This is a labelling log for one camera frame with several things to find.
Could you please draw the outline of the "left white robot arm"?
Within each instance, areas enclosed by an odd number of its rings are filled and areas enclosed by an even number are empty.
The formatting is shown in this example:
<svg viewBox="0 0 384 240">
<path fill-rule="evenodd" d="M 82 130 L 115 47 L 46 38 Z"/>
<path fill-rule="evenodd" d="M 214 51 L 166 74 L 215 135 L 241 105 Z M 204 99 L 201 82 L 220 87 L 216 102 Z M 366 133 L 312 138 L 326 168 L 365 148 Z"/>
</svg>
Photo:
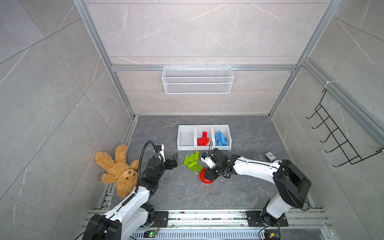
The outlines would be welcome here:
<svg viewBox="0 0 384 240">
<path fill-rule="evenodd" d="M 141 170 L 146 147 L 142 149 L 140 158 L 127 163 L 128 148 L 120 145 L 112 158 L 108 153 L 95 153 L 95 162 L 106 173 L 102 175 L 103 183 L 116 184 L 118 195 L 123 200 L 112 210 L 103 215 L 91 217 L 86 230 L 80 234 L 84 240 L 130 240 L 139 227 L 159 226 L 160 220 L 155 216 L 154 206 L 148 200 L 159 187 L 159 181 L 165 170 L 178 166 L 178 154 L 169 159 L 164 153 L 164 145 L 155 145 L 148 141 L 155 151 L 147 161 L 144 171 Z"/>
</svg>

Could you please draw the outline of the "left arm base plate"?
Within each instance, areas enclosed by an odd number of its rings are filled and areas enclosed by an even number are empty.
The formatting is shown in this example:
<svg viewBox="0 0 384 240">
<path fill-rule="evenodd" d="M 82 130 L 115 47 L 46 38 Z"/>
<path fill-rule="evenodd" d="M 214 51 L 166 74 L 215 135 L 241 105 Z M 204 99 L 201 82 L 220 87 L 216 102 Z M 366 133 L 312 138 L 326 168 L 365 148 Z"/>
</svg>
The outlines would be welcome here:
<svg viewBox="0 0 384 240">
<path fill-rule="evenodd" d="M 147 221 L 143 225 L 145 228 L 166 228 L 169 221 L 168 211 L 154 211 L 149 213 Z"/>
</svg>

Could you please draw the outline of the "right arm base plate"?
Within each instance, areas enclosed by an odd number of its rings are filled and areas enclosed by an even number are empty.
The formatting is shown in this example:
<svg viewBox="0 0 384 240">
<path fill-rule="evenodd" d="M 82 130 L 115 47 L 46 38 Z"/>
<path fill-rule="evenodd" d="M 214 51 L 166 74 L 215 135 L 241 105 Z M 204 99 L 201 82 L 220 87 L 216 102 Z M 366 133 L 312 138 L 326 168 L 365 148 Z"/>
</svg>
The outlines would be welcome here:
<svg viewBox="0 0 384 240">
<path fill-rule="evenodd" d="M 274 218 L 268 213 L 262 211 L 246 211 L 245 219 L 248 221 L 249 227 L 288 227 L 288 221 L 286 215 L 283 214 L 279 218 Z"/>
</svg>

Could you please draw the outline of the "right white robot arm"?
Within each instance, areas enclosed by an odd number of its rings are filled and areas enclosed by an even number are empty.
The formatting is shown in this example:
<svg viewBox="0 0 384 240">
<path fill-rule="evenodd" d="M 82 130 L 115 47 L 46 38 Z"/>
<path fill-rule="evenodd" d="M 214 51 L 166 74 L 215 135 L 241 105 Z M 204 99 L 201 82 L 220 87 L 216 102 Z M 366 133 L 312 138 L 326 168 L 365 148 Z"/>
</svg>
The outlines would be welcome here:
<svg viewBox="0 0 384 240">
<path fill-rule="evenodd" d="M 271 163 L 250 160 L 238 155 L 228 157 L 215 148 L 203 153 L 201 160 L 208 168 L 201 171 L 201 180 L 212 183 L 218 177 L 230 179 L 232 175 L 245 175 L 274 184 L 278 194 L 268 200 L 260 218 L 264 225 L 276 224 L 291 208 L 305 208 L 307 195 L 312 185 L 308 177 L 290 160 L 275 160 Z"/>
</svg>

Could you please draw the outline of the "red arch lego piece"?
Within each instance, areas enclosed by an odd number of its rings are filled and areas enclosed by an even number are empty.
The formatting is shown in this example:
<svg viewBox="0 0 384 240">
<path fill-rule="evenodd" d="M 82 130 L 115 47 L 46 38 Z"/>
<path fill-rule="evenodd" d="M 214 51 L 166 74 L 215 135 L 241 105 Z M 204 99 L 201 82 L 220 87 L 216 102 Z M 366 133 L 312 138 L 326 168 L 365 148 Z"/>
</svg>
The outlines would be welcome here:
<svg viewBox="0 0 384 240">
<path fill-rule="evenodd" d="M 214 181 L 210 181 L 205 177 L 205 172 L 206 168 L 203 168 L 203 170 L 200 172 L 200 179 L 205 183 L 205 184 L 212 184 Z"/>
</svg>

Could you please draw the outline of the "blue lego brick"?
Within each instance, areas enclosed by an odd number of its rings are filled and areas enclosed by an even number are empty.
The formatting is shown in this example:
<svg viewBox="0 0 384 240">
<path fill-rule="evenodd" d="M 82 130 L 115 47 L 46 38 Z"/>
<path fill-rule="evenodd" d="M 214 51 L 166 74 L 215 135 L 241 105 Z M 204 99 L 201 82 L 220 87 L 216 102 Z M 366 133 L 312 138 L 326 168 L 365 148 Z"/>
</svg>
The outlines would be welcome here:
<svg viewBox="0 0 384 240">
<path fill-rule="evenodd" d="M 227 139 L 226 138 L 220 138 L 218 139 L 218 146 L 227 146 Z"/>
<path fill-rule="evenodd" d="M 222 142 L 224 138 L 224 134 L 221 131 L 215 133 L 215 140 L 217 142 Z"/>
</svg>

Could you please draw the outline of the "green lego brick top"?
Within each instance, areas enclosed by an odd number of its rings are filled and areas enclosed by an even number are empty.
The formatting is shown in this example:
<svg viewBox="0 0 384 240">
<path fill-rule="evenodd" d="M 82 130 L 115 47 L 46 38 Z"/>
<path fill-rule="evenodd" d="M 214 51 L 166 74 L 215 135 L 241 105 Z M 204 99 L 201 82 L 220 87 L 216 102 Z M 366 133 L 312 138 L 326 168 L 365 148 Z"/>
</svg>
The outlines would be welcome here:
<svg viewBox="0 0 384 240">
<path fill-rule="evenodd" d="M 196 153 L 195 153 L 195 160 L 199 161 L 199 159 L 200 159 L 200 152 L 196 151 Z"/>
</svg>

